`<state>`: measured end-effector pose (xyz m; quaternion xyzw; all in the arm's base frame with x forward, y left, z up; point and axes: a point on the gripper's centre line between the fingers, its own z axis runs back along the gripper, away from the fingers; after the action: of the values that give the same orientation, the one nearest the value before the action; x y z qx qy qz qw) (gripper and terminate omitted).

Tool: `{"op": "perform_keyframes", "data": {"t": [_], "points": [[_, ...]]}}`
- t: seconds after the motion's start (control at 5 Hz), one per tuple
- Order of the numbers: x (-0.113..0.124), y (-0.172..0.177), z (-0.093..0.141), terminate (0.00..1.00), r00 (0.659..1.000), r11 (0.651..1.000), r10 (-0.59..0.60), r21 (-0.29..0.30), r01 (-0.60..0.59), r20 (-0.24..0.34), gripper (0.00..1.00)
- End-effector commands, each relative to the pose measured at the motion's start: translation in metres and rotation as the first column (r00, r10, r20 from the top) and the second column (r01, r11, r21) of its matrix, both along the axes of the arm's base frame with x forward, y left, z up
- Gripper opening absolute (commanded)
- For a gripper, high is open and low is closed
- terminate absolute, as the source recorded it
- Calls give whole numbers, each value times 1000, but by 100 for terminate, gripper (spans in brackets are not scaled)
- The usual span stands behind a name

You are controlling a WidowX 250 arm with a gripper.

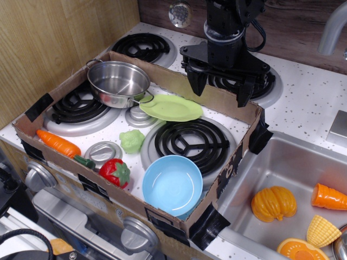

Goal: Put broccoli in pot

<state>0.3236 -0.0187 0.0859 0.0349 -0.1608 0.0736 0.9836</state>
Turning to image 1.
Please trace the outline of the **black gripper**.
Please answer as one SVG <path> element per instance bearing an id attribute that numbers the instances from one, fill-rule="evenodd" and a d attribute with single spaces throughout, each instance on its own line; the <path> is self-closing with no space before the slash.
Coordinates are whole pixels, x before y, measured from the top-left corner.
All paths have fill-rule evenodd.
<path id="1" fill-rule="evenodd" d="M 182 66 L 194 94 L 201 96 L 207 83 L 209 67 L 229 69 L 241 62 L 259 60 L 254 57 L 245 44 L 245 37 L 233 37 L 229 40 L 218 41 L 208 39 L 196 45 L 184 45 L 179 49 L 183 56 Z M 237 106 L 245 107 L 253 95 L 255 77 L 247 76 L 237 93 Z"/>

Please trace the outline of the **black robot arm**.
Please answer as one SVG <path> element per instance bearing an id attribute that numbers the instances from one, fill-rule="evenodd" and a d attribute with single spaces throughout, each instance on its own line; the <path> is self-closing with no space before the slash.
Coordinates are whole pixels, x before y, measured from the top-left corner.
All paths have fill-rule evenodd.
<path id="1" fill-rule="evenodd" d="M 202 95 L 209 77 L 234 81 L 237 105 L 244 107 L 255 90 L 268 86 L 270 66 L 252 54 L 265 44 L 251 48 L 246 43 L 249 25 L 262 37 L 266 36 L 256 20 L 265 10 L 265 1 L 207 1 L 206 4 L 207 42 L 181 47 L 182 67 L 198 96 Z"/>

